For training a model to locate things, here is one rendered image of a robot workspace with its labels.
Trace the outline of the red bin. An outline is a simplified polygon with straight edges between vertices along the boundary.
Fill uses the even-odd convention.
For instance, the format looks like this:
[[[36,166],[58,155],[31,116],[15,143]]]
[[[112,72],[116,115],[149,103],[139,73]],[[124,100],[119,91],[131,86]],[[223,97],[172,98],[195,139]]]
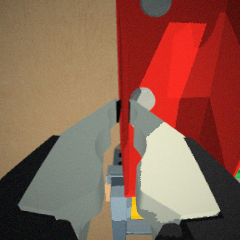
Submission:
[[[146,15],[140,0],[116,0],[116,23],[125,198],[135,197],[141,161],[129,123],[129,99],[140,87],[155,96],[153,114],[192,137],[235,177],[240,168],[240,0],[172,0],[161,17]]]

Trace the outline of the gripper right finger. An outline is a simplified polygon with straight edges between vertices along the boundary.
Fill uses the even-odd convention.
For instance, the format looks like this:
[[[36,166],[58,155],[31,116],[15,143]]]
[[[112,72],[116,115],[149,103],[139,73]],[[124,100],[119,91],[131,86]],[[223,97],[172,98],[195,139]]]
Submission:
[[[152,240],[166,223],[181,227],[182,240],[240,240],[239,181],[192,137],[133,99],[129,123],[142,158],[136,210],[150,224]]]

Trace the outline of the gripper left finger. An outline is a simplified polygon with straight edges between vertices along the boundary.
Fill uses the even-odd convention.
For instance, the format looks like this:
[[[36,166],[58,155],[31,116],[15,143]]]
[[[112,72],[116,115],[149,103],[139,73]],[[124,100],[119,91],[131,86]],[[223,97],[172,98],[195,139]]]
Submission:
[[[102,210],[102,156],[120,112],[121,100],[108,102],[52,135],[0,179],[0,240],[50,238],[59,219],[87,240],[91,219]]]

